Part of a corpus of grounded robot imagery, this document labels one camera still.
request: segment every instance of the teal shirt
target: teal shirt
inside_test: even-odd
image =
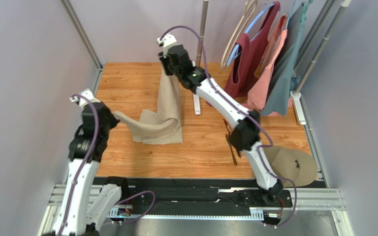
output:
[[[289,19],[287,37],[275,61],[274,72],[269,83],[268,99],[263,111],[260,112],[262,116],[267,116],[272,112],[278,112],[283,116],[287,113],[291,78],[294,75],[295,61],[305,26],[305,22],[300,22],[300,19],[306,5],[306,2],[302,2]]]

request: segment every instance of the wall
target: wall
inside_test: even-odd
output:
[[[59,1],[0,1],[0,235],[37,234],[96,74]]]
[[[199,31],[202,0],[71,0],[97,55],[105,62],[158,62],[160,52],[156,39],[172,26],[186,25]],[[210,0],[205,29],[208,62],[221,61],[227,43],[240,21],[246,0]],[[265,4],[259,0],[256,14]],[[289,13],[294,0],[280,0],[282,14]],[[325,1],[315,0],[310,6],[308,32]],[[262,20],[251,30],[255,35]],[[197,40],[191,32],[172,32],[196,56]]]
[[[377,1],[352,1],[305,84],[304,100],[355,235],[378,235]]]

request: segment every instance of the beige hanger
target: beige hanger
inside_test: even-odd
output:
[[[221,59],[221,70],[225,69],[226,64],[228,62],[228,59],[230,58],[231,51],[232,51],[232,49],[234,47],[234,43],[240,37],[240,35],[242,34],[242,32],[244,32],[244,30],[247,27],[247,23],[250,21],[250,19],[252,18],[254,12],[256,11],[257,1],[258,0],[253,0],[253,1],[247,0],[246,1],[245,7],[244,7],[243,16],[240,19],[240,22],[237,25],[236,29],[234,30],[234,33],[231,36],[230,41],[228,42],[227,47],[225,48],[224,54],[222,56],[222,59]],[[251,11],[250,15],[247,17],[246,21],[244,21],[247,13],[250,11],[250,8],[252,6],[253,6],[253,10]]]

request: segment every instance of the garment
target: garment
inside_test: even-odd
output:
[[[157,112],[143,110],[139,121],[116,111],[113,115],[126,124],[134,142],[174,144],[183,142],[178,79],[162,70],[157,99]]]
[[[247,103],[243,106],[250,110],[263,110],[268,96],[269,83],[274,71],[274,63],[277,59],[286,39],[287,29],[287,16],[284,15],[275,26],[274,31],[269,37],[269,45],[263,55],[261,65],[259,65],[254,72],[254,76],[259,78],[256,84],[248,92]]]
[[[317,178],[317,164],[309,154],[283,147],[264,147],[263,152],[279,177],[292,180],[297,187],[306,186]],[[282,185],[292,187],[289,181],[282,180]]]
[[[301,40],[304,31],[304,21],[301,16],[307,10],[307,4],[302,2],[288,22],[288,36],[278,56],[269,83],[268,99],[265,108],[260,112],[262,116],[277,112],[283,116],[288,110],[289,90],[291,78],[294,74],[295,61],[297,60]]]
[[[241,34],[236,41],[240,45],[241,54],[234,60],[233,68],[224,88],[224,91],[233,98],[246,96],[258,80],[254,76],[254,72],[266,50],[270,28],[281,7],[277,1],[274,4],[268,10],[258,35],[252,41],[246,33]]]

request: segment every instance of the wooden tabletop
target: wooden tabletop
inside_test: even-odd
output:
[[[223,88],[231,68],[221,71],[218,63],[208,64],[209,72]],[[106,63],[97,98],[110,110],[122,111],[139,120],[143,109],[156,111],[161,67],[159,63]],[[223,117],[201,99],[202,114],[195,116],[192,93],[181,88],[183,143],[146,145],[132,141],[126,125],[110,131],[97,176],[251,178],[247,159],[237,158],[234,166],[225,140]],[[302,126],[293,108],[286,117],[261,117],[261,125],[274,144],[310,153]],[[261,135],[262,142],[268,144]]]

